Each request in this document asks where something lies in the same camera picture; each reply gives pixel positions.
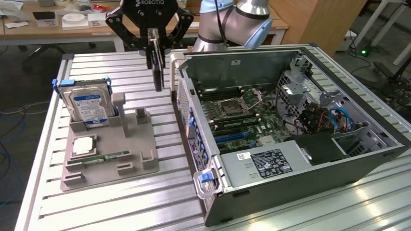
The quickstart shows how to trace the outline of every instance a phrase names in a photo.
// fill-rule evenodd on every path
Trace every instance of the red wire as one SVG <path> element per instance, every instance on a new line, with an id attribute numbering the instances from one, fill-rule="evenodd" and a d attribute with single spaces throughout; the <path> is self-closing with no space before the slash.
<path id="1" fill-rule="evenodd" d="M 323 112 L 323 113 L 321 113 L 320 122 L 319 122 L 319 128 L 316 129 L 316 131 L 320 131 L 320 128 L 321 128 L 321 121 L 323 121 L 323 115 L 324 115 L 324 113 L 325 113 L 325 112 Z"/>

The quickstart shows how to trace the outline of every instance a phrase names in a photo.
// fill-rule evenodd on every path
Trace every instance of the hard drive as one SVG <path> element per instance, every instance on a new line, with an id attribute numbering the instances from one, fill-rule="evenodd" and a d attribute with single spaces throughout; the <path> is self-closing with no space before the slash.
<path id="1" fill-rule="evenodd" d="M 87 128 L 108 125 L 108 118 L 116 115 L 111 103 L 109 79 L 61 80 L 53 83 L 65 103 L 72 122 L 83 121 Z"/>

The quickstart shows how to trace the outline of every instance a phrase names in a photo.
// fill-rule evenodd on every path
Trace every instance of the aluminum extrusion table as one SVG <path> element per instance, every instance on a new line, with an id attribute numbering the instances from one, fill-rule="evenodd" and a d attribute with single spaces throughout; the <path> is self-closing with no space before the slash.
<path id="1" fill-rule="evenodd" d="M 411 138 L 404 119 L 324 52 L 307 48 Z M 79 54 L 61 61 L 57 78 L 105 75 L 112 78 L 113 92 L 125 92 L 124 108 L 148 107 L 152 113 L 160 171 L 111 185 L 60 191 L 69 116 L 53 93 L 16 230 L 411 230 L 409 151 L 345 187 L 205 227 L 171 106 L 169 70 L 164 76 L 167 89 L 155 92 L 151 70 L 145 70 L 145 58 L 137 52 Z M 325 90 L 335 88 L 319 70 L 312 77 Z"/>

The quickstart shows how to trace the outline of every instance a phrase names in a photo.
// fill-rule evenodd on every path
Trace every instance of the floor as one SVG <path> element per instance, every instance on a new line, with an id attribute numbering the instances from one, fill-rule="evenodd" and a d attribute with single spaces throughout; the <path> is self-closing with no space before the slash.
<path id="1" fill-rule="evenodd" d="M 359 17 L 352 25 L 353 31 L 359 32 L 363 25 L 369 18 L 369 14 Z M 376 21 L 371 31 L 367 34 L 367 38 L 371 38 L 376 29 L 383 24 L 383 21 Z M 396 56 L 400 54 L 401 50 L 411 41 L 411 35 L 400 31 L 397 28 L 392 27 L 385 38 L 379 44 L 379 54 L 372 53 L 367 60 L 369 62 L 379 61 L 383 62 L 387 67 L 395 71 L 395 67 L 391 63 Z M 101 53 L 113 52 L 113 44 L 111 42 L 96 43 L 97 47 L 91 49 L 87 43 L 65 44 L 61 48 L 67 53 Z M 367 44 L 367 40 L 359 45 L 359 49 Z M 41 58 L 33 60 L 32 67 L 33 72 L 25 73 L 21 70 L 20 62 L 24 57 L 32 52 L 37 46 L 28 46 L 26 52 L 20 52 L 16 46 L 8 47 L 8 50 L 2 55 L 0 55 L 0 110 L 5 111 L 6 107 L 16 105 L 26 105 L 33 102 L 47 101 L 52 94 L 52 79 L 56 77 L 59 64 L 60 64 L 60 54 L 51 50 L 41 54 Z M 352 58 L 345 52 L 337 52 L 333 56 L 335 60 L 341 64 L 341 66 L 352 71 L 356 68 L 364 66 L 367 63 L 361 60 Z M 372 67 L 364 68 L 356 72 L 357 76 L 375 80 L 379 75 L 372 72 Z M 411 67 L 407 68 L 404 77 L 411 76 Z M 36 107 L 28 109 L 29 112 L 37 112 L 47 109 L 47 104 L 41 104 Z M 21 114 L 14 114 L 12 118 L 18 119 Z M 31 166 L 35 158 L 35 152 L 37 149 L 37 142 L 40 138 L 40 133 L 43 129 L 45 113 L 37 115 L 26 115 L 24 118 L 25 129 L 18 135 L 18 137 L 12 140 L 12 142 L 5 144 L 6 150 L 13 157 L 17 170 L 21 176 L 21 190 L 20 193 L 12 199 L 12 203 L 0 207 L 0 231 L 10 231 L 14 228 L 20 200 L 22 199 L 25 184 L 28 181 Z M 12 126 L 13 122 L 8 122 L 0 119 L 0 134 L 2 134 Z M 0 165 L 0 173 L 4 172 L 4 165 Z M 16 174 L 8 171 L 5 177 L 0 180 L 0 201 L 8 200 L 17 189 L 17 179 Z"/>

